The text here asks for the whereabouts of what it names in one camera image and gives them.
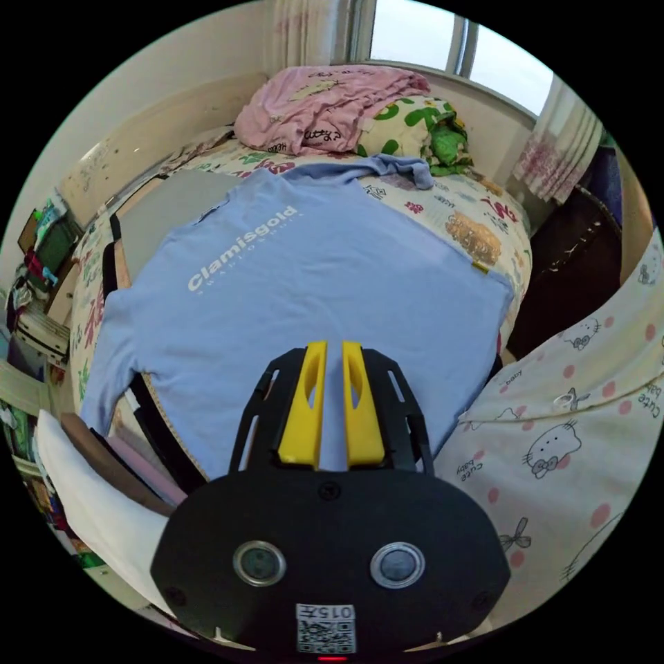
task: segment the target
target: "curtain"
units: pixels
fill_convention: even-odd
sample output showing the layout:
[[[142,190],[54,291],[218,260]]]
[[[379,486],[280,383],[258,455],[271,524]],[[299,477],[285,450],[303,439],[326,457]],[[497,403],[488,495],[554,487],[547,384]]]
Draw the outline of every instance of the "curtain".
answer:
[[[273,76],[286,67],[329,65],[340,0],[266,0],[264,66]]]
[[[554,76],[514,176],[543,201],[562,204],[590,166],[601,137],[597,116]]]

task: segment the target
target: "patterned bedsheet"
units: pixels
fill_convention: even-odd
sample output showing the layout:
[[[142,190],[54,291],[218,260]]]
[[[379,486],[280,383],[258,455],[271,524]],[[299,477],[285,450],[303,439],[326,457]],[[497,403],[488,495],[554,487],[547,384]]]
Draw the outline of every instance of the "patterned bedsheet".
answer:
[[[243,178],[259,168],[280,174],[304,163],[360,158],[354,154],[290,157],[255,151],[233,139],[212,153],[193,158],[191,154],[180,155],[164,164],[162,172],[199,169]],[[486,270],[496,270],[509,278],[514,286],[515,298],[497,341],[500,351],[512,331],[531,275],[531,247],[524,226],[526,213],[523,208],[510,194],[480,176],[436,178],[434,188],[428,191],[416,189],[409,180],[399,175],[382,178],[369,176],[361,181],[368,196],[424,225],[465,251]],[[112,241],[109,212],[101,211],[77,249],[81,272],[73,297],[70,359],[77,410],[85,394],[104,311],[102,256],[105,247]],[[142,438],[125,398],[118,402],[113,420],[114,429],[120,426]]]

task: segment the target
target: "t-shirt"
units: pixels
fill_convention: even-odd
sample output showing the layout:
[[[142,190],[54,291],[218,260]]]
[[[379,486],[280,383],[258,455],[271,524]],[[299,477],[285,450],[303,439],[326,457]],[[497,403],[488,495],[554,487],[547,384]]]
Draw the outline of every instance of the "t-shirt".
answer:
[[[513,290],[357,181],[396,172],[433,184],[423,160],[387,155],[260,169],[172,231],[133,286],[108,296],[82,419],[106,434],[118,397],[147,373],[190,457],[220,477],[269,362],[326,340],[320,467],[345,470],[349,340],[399,363],[438,450],[483,387]]]

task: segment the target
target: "label sticker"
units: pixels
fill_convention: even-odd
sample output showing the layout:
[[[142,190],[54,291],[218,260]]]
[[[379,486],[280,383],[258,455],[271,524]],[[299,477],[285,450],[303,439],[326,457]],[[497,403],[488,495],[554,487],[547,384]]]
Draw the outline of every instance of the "label sticker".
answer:
[[[316,654],[357,652],[353,605],[296,604],[297,651]]]

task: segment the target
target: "screw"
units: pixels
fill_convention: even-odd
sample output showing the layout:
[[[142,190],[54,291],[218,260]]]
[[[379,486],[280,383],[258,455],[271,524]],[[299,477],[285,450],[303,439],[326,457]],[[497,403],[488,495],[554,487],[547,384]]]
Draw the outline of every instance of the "screw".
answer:
[[[324,482],[318,487],[318,495],[323,500],[336,500],[341,495],[341,487],[336,482]]]
[[[166,588],[164,596],[171,604],[175,604],[177,607],[183,607],[187,604],[187,598],[179,588]]]

